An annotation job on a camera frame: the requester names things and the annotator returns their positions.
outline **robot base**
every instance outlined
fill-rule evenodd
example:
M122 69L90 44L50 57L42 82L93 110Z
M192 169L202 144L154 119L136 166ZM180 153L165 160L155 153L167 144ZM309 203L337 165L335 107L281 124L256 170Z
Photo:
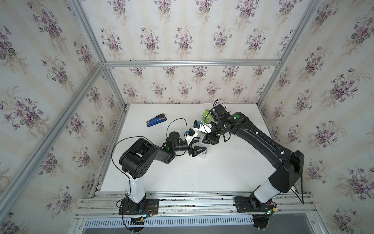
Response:
M156 215L159 211L159 199L146 199L146 196L139 202L131 201L127 196L121 201L118 211L119 215Z

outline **black cable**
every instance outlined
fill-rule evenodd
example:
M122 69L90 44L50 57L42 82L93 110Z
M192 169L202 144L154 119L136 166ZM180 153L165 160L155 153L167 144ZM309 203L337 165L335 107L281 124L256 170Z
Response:
M148 138L146 138L146 137L144 137L144 136L136 136L136 137L143 137L143 138L147 139L147 141L149 141L151 144L153 144L153 143L152 143ZM130 177L129 177L125 172L123 172L121 169L119 169L119 168L117 167L117 165L116 165L116 164L114 163L114 161L113 161L113 151L114 151L114 149L116 148L116 146L118 145L118 143L120 143L120 142L123 141L123 140L130 139L130 138L135 138L135 137L127 137L127 138L122 139L122 140L120 140L119 142L117 142L117 143L114 145L113 149L112 149L112 153L111 153L110 157L111 157L111 159L112 159L112 162L113 162L114 166L115 166L115 167L116 167L120 172L122 172L124 175L126 175L127 178L129 178L130 194L131 194L131 182L130 182Z
M187 129L187 121L184 118L179 118L179 119L183 119L186 122L186 131L188 131L188 129ZM168 129L170 127L170 124L169 124L168 128L166 129L166 137L168 137Z
M292 188L290 190L294 192L294 194L297 196L297 198L300 200L300 202L304 205L304 202L300 199L300 197L297 195L297 193Z

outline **green object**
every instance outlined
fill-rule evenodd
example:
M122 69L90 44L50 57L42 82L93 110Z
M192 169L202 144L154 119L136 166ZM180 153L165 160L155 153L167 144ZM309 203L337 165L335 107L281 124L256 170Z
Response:
M201 116L201 122L205 123L205 124L208 124L212 121L212 118L213 118L212 115L209 113L209 110L207 109L207 110L205 110L205 112Z

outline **floral wallpaper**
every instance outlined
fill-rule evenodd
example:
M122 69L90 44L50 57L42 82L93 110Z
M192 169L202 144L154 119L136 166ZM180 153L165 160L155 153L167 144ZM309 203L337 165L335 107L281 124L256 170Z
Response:
M274 138L305 155L329 233L374 228L373 17L372 1L322 1L261 106Z
M127 103L256 103L274 66L116 67Z
M280 58L309 0L81 2L106 60L202 60Z
M0 22L3 193L97 61L68 1L2 0ZM88 195L119 114L99 77L1 221L0 233L66 232L67 214Z
M87 197L93 187L119 115L109 85L99 77L9 211L13 215L3 221L4 233L9 232L7 225L15 228L14 233L21 228L26 234L67 232L78 199ZM6 174L0 177L7 180Z

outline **bottle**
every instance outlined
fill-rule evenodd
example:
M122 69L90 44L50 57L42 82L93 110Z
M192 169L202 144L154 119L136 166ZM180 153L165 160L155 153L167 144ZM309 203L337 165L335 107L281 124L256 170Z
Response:
M207 155L207 153L208 153L208 148L209 148L209 146L210 146L210 144L205 144L205 143L203 143L202 141L203 141L203 137L199 140L199 143L198 143L198 145L197 146L201 146L201 147L205 147L206 148L206 151L204 151L204 152L201 152L201 153L199 153L197 156L198 157L200 157L200 158L206 158L206 155Z

